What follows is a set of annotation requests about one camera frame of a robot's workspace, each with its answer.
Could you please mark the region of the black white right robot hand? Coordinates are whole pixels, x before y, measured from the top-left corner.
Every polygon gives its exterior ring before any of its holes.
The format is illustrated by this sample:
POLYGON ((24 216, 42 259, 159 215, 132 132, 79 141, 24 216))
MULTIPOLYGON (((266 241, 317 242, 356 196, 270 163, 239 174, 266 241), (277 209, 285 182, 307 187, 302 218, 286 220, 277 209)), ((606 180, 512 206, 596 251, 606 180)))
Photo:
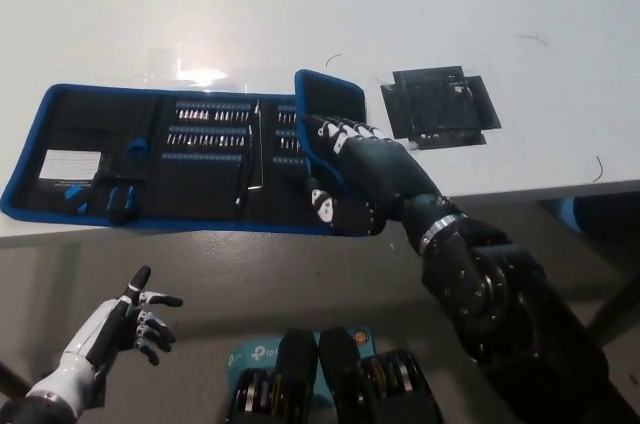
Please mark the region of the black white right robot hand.
POLYGON ((312 205, 333 233, 376 235, 395 221, 418 239, 454 212, 407 149, 379 129, 317 114, 299 124, 312 205))

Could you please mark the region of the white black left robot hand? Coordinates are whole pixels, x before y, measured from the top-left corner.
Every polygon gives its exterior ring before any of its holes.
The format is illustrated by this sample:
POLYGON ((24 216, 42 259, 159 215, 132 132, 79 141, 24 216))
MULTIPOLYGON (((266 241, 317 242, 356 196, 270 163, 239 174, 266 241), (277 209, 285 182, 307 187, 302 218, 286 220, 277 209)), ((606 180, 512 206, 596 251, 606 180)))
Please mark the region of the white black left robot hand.
POLYGON ((120 297, 103 302, 67 344, 63 353, 88 362, 94 371, 104 370, 124 350, 137 349, 149 362, 159 364, 157 352, 169 352, 175 336, 167 324, 148 310, 150 305, 178 308, 183 300, 165 293, 146 291, 151 268, 142 266, 120 297))

